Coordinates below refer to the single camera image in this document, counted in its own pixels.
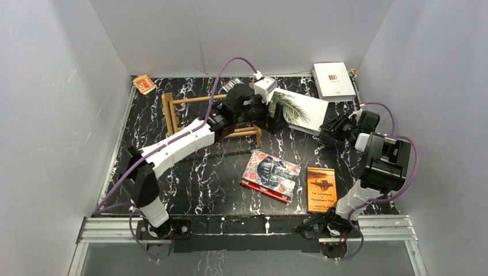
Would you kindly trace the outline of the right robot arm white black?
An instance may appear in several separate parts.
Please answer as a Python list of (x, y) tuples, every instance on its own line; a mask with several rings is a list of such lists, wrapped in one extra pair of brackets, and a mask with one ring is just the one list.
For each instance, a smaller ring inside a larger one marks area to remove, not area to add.
[(347, 141), (361, 152), (359, 178), (325, 214), (324, 230), (332, 238), (350, 232), (369, 204), (400, 191), (406, 181), (411, 145), (376, 133), (379, 121), (379, 114), (360, 111), (342, 113), (321, 125), (321, 138)]

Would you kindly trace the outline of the white palm leaf book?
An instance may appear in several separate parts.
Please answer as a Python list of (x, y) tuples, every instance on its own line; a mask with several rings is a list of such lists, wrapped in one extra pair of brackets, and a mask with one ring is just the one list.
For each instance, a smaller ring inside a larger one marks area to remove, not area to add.
[(271, 112), (277, 104), (283, 108), (283, 116), (291, 129), (320, 135), (329, 105), (327, 101), (277, 88), (270, 102)]

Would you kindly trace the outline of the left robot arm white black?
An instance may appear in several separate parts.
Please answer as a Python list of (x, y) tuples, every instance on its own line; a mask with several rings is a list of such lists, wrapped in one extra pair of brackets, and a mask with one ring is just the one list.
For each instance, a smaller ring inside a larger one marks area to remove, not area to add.
[(204, 117), (151, 146), (124, 150), (127, 169), (118, 183), (157, 239), (169, 237), (174, 229), (158, 185), (159, 177), (167, 169), (188, 155), (221, 141), (239, 124), (253, 124), (271, 134), (288, 127), (283, 107), (275, 101), (280, 89), (274, 83), (267, 86), (265, 82), (259, 80), (253, 87), (237, 84), (219, 101), (212, 93)]

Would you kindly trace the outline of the white book with brown bars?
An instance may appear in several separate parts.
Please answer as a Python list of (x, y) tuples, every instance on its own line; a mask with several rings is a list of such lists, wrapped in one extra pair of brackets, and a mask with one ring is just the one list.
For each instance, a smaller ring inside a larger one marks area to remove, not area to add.
[(344, 62), (314, 63), (312, 74), (320, 99), (349, 102), (356, 97)]

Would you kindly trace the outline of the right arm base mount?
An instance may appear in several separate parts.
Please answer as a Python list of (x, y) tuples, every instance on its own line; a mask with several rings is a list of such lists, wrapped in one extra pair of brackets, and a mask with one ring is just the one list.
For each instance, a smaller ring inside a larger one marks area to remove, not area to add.
[[(306, 239), (333, 239), (333, 241), (321, 243), (321, 252), (326, 258), (334, 261), (352, 259), (364, 246), (364, 235), (357, 221), (350, 220), (348, 217), (343, 218), (335, 213), (326, 213), (304, 219), (293, 231), (301, 234)], [(360, 245), (354, 253), (346, 256), (348, 250), (347, 239), (352, 231), (358, 233)]]

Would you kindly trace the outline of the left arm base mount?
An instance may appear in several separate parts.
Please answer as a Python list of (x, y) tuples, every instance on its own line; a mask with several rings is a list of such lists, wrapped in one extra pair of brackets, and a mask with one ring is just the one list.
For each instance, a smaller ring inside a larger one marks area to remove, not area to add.
[(160, 261), (165, 257), (162, 246), (174, 248), (176, 240), (189, 240), (192, 236), (192, 222), (183, 218), (169, 218), (159, 227), (152, 226), (146, 218), (138, 222), (135, 237), (149, 253), (149, 258)]

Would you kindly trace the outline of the wooden book rack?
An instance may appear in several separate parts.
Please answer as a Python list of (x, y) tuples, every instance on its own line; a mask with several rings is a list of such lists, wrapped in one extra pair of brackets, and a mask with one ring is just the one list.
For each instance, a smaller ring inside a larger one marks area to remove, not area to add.
[[(168, 135), (171, 136), (182, 130), (182, 127), (180, 127), (180, 118), (176, 115), (176, 105), (189, 104), (192, 102), (203, 102), (208, 101), (209, 99), (210, 96), (175, 100), (172, 93), (162, 94), (162, 107), (165, 114)], [(237, 128), (233, 133), (227, 135), (225, 139), (241, 136), (254, 136), (256, 138), (257, 148), (261, 148), (262, 130), (257, 126), (254, 125), (253, 127)]]

